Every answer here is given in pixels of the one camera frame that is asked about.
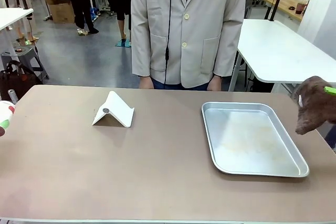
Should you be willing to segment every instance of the metal tray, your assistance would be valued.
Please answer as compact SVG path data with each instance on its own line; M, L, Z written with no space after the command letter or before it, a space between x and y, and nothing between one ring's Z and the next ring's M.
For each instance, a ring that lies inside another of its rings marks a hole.
M202 106L215 166L224 173L306 177L309 167L274 110L260 103Z

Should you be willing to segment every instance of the green dot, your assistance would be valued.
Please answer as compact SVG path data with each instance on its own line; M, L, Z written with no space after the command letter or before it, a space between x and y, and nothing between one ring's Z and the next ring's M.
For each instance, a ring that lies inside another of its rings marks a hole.
M0 123L0 126L4 129L8 128L9 126L9 120L5 120L2 123Z

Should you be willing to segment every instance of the concrete floor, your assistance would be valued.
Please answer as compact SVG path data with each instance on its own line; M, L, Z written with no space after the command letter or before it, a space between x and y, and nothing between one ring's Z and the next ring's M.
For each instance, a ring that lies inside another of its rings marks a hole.
M33 2L33 8L40 38L37 43L39 56L50 76L45 84L138 87L139 78L132 74L131 49L114 46L120 39L115 16L106 18L104 14L95 21L99 34L79 37L75 24L43 21L46 14L40 0ZM262 18L265 11L263 8L254 10L251 18ZM0 49L6 49L1 42ZM229 83L230 77L225 78L224 91L228 90ZM243 72L238 77L236 91L245 91Z

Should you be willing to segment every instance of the cardboard box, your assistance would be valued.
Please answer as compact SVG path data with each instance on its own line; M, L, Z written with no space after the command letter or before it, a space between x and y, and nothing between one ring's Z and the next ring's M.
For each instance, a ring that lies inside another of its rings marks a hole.
M73 13L70 0L46 0L49 6L54 23L74 23L75 14Z

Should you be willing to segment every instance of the beige blazer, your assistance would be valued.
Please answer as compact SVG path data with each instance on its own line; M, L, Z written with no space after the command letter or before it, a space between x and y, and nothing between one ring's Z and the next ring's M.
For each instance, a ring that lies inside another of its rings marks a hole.
M164 83L170 0L132 0L132 68ZM232 74L245 0L172 0L167 84Z

